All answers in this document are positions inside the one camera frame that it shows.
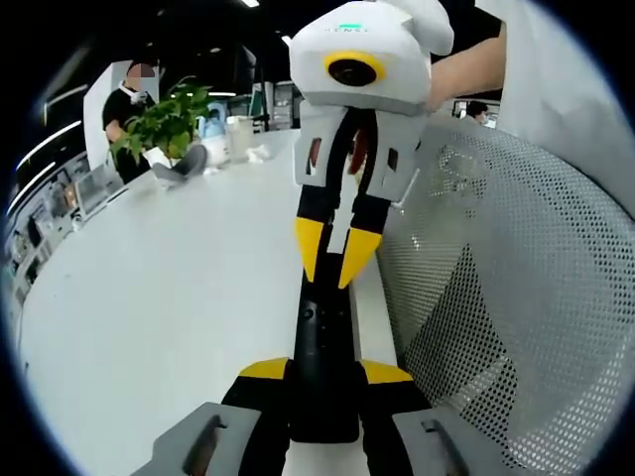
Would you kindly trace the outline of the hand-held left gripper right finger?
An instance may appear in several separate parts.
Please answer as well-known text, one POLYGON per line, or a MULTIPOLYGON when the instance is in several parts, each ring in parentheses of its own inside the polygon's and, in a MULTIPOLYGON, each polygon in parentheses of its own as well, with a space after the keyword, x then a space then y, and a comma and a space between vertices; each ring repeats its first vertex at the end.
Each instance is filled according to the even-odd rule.
POLYGON ((372 475, 500 475, 498 446, 449 407, 431 407, 410 374, 359 362, 362 445, 372 475))

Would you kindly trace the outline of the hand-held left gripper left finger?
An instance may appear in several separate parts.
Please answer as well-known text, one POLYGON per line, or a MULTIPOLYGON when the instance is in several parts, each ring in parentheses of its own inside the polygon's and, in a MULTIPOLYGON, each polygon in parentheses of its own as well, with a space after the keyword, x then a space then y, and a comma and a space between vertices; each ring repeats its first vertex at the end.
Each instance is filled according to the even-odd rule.
POLYGON ((287 357, 239 372, 219 403, 207 402, 153 443, 136 475, 280 475, 289 449, 287 357))

